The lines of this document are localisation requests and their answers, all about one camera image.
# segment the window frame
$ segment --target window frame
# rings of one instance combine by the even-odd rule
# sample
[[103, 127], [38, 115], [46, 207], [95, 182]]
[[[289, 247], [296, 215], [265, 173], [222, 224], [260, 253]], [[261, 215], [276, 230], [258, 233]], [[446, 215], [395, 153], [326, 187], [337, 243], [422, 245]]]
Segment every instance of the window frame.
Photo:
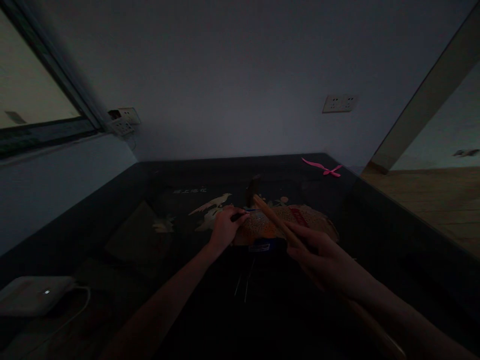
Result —
[[[75, 82], [75, 78], [72, 76], [71, 72], [70, 76], [67, 75], [67, 72], [65, 71], [65, 69], [68, 69], [67, 64], [62, 60], [62, 57], [56, 49], [54, 49], [47, 35], [38, 21], [36, 21], [34, 14], [30, 11], [27, 5], [22, 1], [0, 0], [0, 9], [80, 114], [80, 116], [73, 118], [0, 129], [1, 139], [9, 139], [12, 136], [18, 136], [19, 134], [21, 137], [22, 134], [20, 132], [22, 131], [23, 134], [41, 131], [44, 134], [52, 134], [53, 136], [54, 132], [58, 131], [59, 128], [63, 128], [62, 131], [64, 133], [61, 137], [51, 138], [37, 143], [27, 141], [24, 143], [23, 147], [21, 145], [21, 139], [15, 140], [16, 143], [12, 145], [10, 149], [8, 149], [8, 147], [10, 147], [9, 145], [5, 145], [6, 149], [0, 151], [0, 159], [9, 158], [32, 150], [65, 144], [80, 138], [105, 132], [107, 128], [102, 119], [101, 113], [90, 100], [88, 94], [81, 90], [82, 87], [79, 86], [79, 82]], [[84, 129], [75, 130], [75, 128], [81, 127]]]

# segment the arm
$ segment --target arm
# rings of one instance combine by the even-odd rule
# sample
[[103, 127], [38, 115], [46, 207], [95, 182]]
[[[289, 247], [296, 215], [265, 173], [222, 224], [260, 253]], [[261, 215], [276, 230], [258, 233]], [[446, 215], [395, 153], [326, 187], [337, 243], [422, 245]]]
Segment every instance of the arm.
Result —
[[477, 359], [377, 281], [327, 234], [291, 222], [286, 224], [318, 250], [316, 255], [288, 248], [288, 254], [310, 268], [317, 283], [345, 294], [378, 315], [408, 359]]
[[[235, 214], [243, 216], [232, 222]], [[208, 244], [141, 306], [113, 337], [100, 359], [150, 359], [207, 269], [232, 242], [248, 216], [245, 210], [232, 206], [219, 212]]]

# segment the hammer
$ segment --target hammer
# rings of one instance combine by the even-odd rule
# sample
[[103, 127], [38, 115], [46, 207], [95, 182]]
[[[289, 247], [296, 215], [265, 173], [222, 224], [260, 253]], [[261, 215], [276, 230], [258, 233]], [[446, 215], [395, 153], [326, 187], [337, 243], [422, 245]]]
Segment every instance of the hammer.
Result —
[[[289, 246], [293, 248], [298, 248], [304, 251], [309, 251], [304, 243], [295, 235], [285, 224], [285, 222], [273, 212], [273, 210], [262, 200], [260, 196], [257, 195], [258, 188], [260, 183], [260, 175], [256, 175], [250, 181], [248, 188], [245, 192], [246, 205], [251, 208], [252, 204], [255, 204], [265, 216], [279, 228], [286, 237], [286, 242]], [[313, 272], [303, 265], [300, 265], [303, 271], [311, 278], [311, 280], [319, 286], [319, 281]], [[350, 310], [352, 310], [365, 324], [367, 328], [370, 329], [371, 333], [378, 340], [378, 344], [381, 349], [388, 355], [391, 359], [395, 360], [405, 360], [407, 357], [402, 350], [402, 348], [388, 335], [385, 329], [378, 323], [377, 320], [367, 311], [363, 306], [358, 304], [356, 301], [347, 298], [345, 295], [334, 292], [335, 295], [344, 303]]]

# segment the wooden stick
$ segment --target wooden stick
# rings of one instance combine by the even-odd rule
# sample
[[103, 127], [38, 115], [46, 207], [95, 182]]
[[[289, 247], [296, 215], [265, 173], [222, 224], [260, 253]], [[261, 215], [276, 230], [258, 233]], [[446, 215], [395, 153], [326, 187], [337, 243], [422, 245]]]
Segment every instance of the wooden stick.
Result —
[[[275, 214], [274, 211], [257, 194], [253, 195], [253, 201], [255, 202], [256, 206], [261, 210], [261, 212], [264, 213], [265, 216], [272, 223], [274, 223], [277, 228], [283, 231], [286, 237], [286, 241], [291, 247], [309, 251], [305, 244], [297, 237], [297, 235], [295, 235], [287, 227], [287, 225], [285, 225], [284, 221], [280, 219], [277, 214]], [[312, 279], [312, 281], [321, 288], [322, 285], [319, 284], [319, 281], [315, 274], [313, 274], [313, 272], [309, 268], [303, 265], [301, 265], [301, 267]], [[345, 297], [343, 294], [336, 293], [336, 295], [363, 321], [363, 323], [368, 328], [370, 328], [370, 330], [377, 337], [381, 345], [383, 345], [383, 348], [384, 350], [386, 350], [388, 356], [395, 360], [405, 360], [407, 358], [402, 348], [388, 335], [388, 333], [379, 324], [379, 322], [375, 320], [374, 317], [367, 310], [365, 310], [363, 306], [358, 304], [356, 301]]]

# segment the hand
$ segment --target hand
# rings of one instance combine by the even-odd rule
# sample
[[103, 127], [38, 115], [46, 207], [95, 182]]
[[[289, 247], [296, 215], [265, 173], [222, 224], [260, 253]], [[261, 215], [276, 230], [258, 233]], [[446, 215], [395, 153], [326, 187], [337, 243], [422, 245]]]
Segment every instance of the hand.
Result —
[[306, 250], [289, 247], [287, 253], [315, 277], [318, 287], [328, 288], [345, 294], [347, 297], [367, 302], [382, 287], [372, 275], [361, 267], [350, 255], [338, 246], [326, 233], [286, 221], [285, 224], [297, 236], [306, 240], [318, 255]]
[[[231, 217], [235, 214], [243, 215], [235, 222], [232, 222]], [[223, 211], [216, 214], [215, 225], [213, 226], [213, 232], [207, 246], [217, 257], [230, 245], [237, 233], [237, 229], [249, 216], [248, 211], [231, 205], [225, 206]]]

